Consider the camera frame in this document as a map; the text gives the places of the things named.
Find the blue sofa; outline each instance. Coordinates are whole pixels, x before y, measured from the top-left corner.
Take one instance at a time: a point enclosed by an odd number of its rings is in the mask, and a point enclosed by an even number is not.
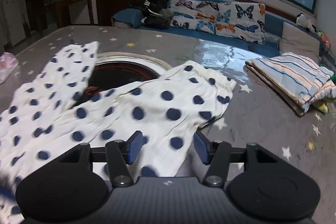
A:
[[[220,3],[223,1],[231,1],[231,0],[211,0],[212,2]],[[184,35],[187,37],[195,37],[203,40],[208,41],[214,41],[222,44],[226,44],[233,47],[242,48],[247,51],[252,51],[257,54],[261,54],[266,57],[274,57],[279,55],[278,50],[278,43],[265,41],[264,45],[261,44],[253,44],[253,43],[247,43],[239,38],[231,38],[231,37],[222,37],[215,34],[210,34],[198,30],[190,30],[190,29],[180,29],[175,27],[170,27],[167,30],[161,30],[161,29],[151,29],[144,26],[141,26],[140,20],[142,19],[143,15],[142,13],[137,9],[125,9],[123,11],[120,11],[116,13],[112,17],[112,21],[118,21],[118,22],[124,22],[128,23],[132,26],[132,28],[139,28],[139,29],[145,29],[145,30],[155,30],[160,32],[167,32],[167,33],[174,33],[179,35]],[[280,17],[278,15],[272,14],[270,12],[265,13],[265,31],[266,33],[270,33],[273,35],[276,35],[278,37],[282,36],[282,29],[283,29],[283,22],[287,22],[289,24],[292,24],[293,26],[296,26],[303,32],[307,32],[302,27],[296,25],[294,22],[287,20],[283,17]],[[314,38],[318,39],[320,41],[320,55],[322,54],[322,51],[324,49],[324,44],[322,43],[321,39],[311,33],[308,32],[309,35],[313,36]]]

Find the folded striped blanket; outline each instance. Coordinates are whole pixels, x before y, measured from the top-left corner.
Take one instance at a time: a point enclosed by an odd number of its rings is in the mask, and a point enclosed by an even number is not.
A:
[[[330,80],[333,72],[308,57],[286,52],[278,57],[247,60],[246,66],[300,116],[313,103],[336,99],[336,86]]]

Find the polka dot cloth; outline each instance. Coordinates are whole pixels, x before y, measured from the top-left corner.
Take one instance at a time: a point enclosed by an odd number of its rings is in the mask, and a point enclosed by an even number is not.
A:
[[[44,68],[45,77],[19,88],[9,109],[0,114],[0,132],[8,132],[0,138],[0,161],[9,166],[13,185],[16,177],[25,178],[80,143],[103,147],[127,140],[137,130],[143,134],[143,147],[135,176],[174,176],[197,127],[222,116],[232,99],[234,80],[188,61],[157,80],[103,91],[70,109],[86,88],[81,80],[90,78],[95,66],[90,56],[96,57],[96,50],[97,43],[61,49],[54,57],[57,62]],[[108,179],[107,165],[97,164],[94,171]]]

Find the pink plastic bag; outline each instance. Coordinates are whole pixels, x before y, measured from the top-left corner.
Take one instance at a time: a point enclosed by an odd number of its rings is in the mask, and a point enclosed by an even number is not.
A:
[[[6,81],[17,65],[18,62],[13,54],[4,52],[4,54],[0,56],[0,84]]]

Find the wooden table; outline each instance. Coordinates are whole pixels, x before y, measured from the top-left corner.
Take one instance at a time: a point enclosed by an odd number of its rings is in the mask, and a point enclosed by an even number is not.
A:
[[[57,27],[63,28],[71,25],[69,5],[78,1],[82,0],[58,0],[56,2],[46,4],[44,6],[44,12],[54,12],[56,15]],[[90,25],[94,25],[91,0],[87,0],[87,7],[89,10]]]

